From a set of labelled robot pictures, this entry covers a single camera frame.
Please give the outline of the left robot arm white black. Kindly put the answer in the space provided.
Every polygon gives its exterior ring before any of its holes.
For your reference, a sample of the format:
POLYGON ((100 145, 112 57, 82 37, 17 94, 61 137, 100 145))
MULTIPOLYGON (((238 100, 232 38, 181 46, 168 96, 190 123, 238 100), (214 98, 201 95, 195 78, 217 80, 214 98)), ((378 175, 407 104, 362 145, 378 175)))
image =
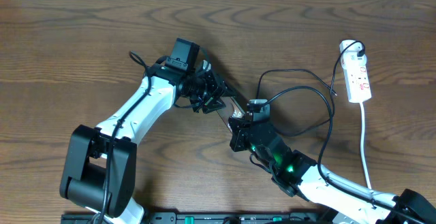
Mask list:
POLYGON ((194 42, 178 38, 171 55, 152 65, 135 52, 129 57, 143 67, 136 92, 109 118, 95 127, 79 125, 71 135, 59 187, 61 197, 93 211, 90 223, 140 223, 144 208, 132 195, 138 145, 155 121, 189 100, 194 112, 218 111, 236 91, 217 74, 194 42))

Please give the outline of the Samsung Galaxy smartphone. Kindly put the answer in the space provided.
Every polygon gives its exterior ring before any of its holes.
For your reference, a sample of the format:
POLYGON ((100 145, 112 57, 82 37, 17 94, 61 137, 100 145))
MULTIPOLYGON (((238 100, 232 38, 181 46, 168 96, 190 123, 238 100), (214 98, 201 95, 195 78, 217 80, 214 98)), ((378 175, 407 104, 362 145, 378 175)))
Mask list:
POLYGON ((233 97, 221 97, 224 108, 217 111, 218 115, 229 129, 232 132, 230 127, 229 118, 244 118, 245 111, 241 108, 238 102, 233 97))

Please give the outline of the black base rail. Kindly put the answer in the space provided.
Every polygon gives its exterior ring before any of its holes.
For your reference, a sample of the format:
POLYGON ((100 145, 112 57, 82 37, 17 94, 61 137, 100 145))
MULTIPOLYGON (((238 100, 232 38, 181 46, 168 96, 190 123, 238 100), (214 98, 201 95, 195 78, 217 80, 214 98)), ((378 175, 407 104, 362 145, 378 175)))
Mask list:
POLYGON ((223 224, 223 223, 315 223, 315 213, 291 214, 176 214, 173 212, 150 213, 141 223, 149 224, 223 224))

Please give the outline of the white power strip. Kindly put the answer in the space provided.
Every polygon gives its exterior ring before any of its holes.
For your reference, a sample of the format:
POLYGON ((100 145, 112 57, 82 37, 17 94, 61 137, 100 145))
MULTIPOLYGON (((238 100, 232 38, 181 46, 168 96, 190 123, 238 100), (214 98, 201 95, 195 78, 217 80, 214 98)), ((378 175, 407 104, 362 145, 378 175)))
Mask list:
POLYGON ((363 103, 372 97, 364 44, 347 39, 339 45, 348 101, 363 103))

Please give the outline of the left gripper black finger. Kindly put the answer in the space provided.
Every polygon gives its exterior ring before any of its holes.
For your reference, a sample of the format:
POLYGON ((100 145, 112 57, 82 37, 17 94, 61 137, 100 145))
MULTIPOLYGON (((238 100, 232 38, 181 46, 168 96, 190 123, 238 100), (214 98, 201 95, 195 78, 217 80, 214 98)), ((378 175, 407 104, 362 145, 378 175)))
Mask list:
POLYGON ((238 95, 237 90, 229 84, 224 84, 222 97, 236 97, 238 95))
POLYGON ((204 114, 208 114, 220 109, 225 108, 226 105, 221 98, 210 98, 203 106, 202 111, 204 114))

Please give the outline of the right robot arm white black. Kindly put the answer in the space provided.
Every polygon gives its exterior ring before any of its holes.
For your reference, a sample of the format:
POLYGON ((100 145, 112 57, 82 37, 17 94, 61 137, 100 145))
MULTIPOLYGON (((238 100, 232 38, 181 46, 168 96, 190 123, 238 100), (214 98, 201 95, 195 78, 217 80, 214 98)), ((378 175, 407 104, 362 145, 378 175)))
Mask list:
POLYGON ((248 150, 268 170, 287 195, 295 195, 344 214, 357 223, 434 223, 435 207, 421 194, 374 191, 329 171, 303 153, 292 150, 270 121, 230 118, 230 147, 248 150))

